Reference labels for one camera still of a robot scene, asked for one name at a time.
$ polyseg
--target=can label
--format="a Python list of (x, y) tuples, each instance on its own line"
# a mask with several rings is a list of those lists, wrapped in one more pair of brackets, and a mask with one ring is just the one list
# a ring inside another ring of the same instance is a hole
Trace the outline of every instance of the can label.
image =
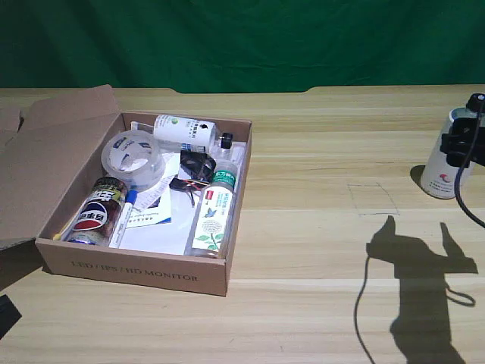
[(108, 220), (105, 207), (99, 202), (89, 202), (74, 225), (74, 231), (92, 230), (103, 226)]
[(122, 181), (99, 178), (67, 241), (107, 246), (126, 195), (127, 186)]

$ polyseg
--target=red logo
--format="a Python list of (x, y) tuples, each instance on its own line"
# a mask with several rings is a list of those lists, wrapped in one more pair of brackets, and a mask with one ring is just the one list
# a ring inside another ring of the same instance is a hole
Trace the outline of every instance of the red logo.
[(448, 174), (440, 174), (440, 178), (443, 181), (447, 182), (448, 184), (452, 181), (452, 180), (449, 179)]

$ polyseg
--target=green curtain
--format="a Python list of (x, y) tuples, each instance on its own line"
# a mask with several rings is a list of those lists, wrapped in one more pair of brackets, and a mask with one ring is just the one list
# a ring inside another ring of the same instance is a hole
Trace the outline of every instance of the green curtain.
[(485, 83), (484, 0), (0, 0), (0, 17), (0, 87)]

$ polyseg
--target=white paper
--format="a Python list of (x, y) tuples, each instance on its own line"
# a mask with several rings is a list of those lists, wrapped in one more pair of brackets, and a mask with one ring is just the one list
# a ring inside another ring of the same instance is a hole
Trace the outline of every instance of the white paper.
[(166, 224), (171, 222), (172, 204), (170, 189), (166, 189), (161, 196), (143, 212), (133, 210), (128, 220), (127, 228), (139, 226)]
[(144, 212), (149, 206), (167, 190), (168, 185), (178, 173), (180, 167), (180, 153), (164, 153), (165, 171), (163, 176), (156, 185), (146, 191), (138, 193), (133, 208), (137, 211)]

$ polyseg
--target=plastic bottle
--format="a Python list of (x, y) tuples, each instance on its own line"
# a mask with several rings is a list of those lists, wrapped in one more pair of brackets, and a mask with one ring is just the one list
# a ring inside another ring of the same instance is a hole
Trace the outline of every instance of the plastic bottle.
[(218, 146), (230, 148), (233, 134), (222, 133), (216, 123), (173, 115), (155, 119), (153, 136), (157, 140), (179, 143), (182, 150), (212, 154)]
[[(441, 136), (448, 133), (453, 122), (458, 118), (476, 118), (480, 110), (483, 94), (474, 93), (470, 96), (466, 107), (455, 108), (449, 112), (443, 129), (438, 136), (438, 140), (431, 152), (421, 175), (421, 187), (423, 190), (438, 199), (452, 199), (455, 197), (454, 183), (458, 167), (452, 167), (446, 162), (446, 154), (440, 151)], [(468, 168), (463, 170), (460, 186), (470, 176), (475, 163), (470, 162)]]
[(237, 166), (227, 149), (217, 161), (212, 184), (202, 190), (185, 249), (187, 256), (223, 258), (230, 234)]

